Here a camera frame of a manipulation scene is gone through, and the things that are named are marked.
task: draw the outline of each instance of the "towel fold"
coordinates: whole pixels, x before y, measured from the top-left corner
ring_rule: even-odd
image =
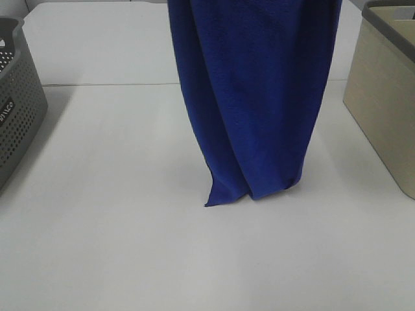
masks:
[[[187,112],[213,186],[206,206],[301,177],[341,0],[169,0]]]

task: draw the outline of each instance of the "perforated basket side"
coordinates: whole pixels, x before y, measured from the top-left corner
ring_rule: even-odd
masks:
[[[6,47],[0,49],[0,187],[4,185],[29,147],[47,110],[47,101],[21,26],[0,33]]]

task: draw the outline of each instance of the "blue towel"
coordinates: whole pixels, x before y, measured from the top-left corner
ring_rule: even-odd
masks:
[[[213,185],[206,206],[301,177],[341,0],[169,0],[187,112]]]

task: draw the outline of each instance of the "white wall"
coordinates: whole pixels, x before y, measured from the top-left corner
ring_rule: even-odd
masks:
[[[0,15],[25,17],[27,13],[25,0],[0,0]]]
[[[361,10],[363,9],[364,4],[368,2],[368,0],[350,0],[350,1],[353,2]]]
[[[348,79],[361,22],[362,12],[352,2],[343,0],[330,80]]]
[[[113,2],[113,1],[131,1],[131,0],[27,0],[27,4],[29,6],[30,10],[33,10],[34,7],[40,3],[44,2]],[[133,0],[133,1],[147,1],[147,2],[153,2],[153,3],[166,3],[167,0]]]

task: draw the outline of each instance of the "hanging blue cloth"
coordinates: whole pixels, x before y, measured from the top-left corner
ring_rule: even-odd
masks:
[[[187,112],[211,171],[206,206],[301,177],[341,0],[169,0]]]

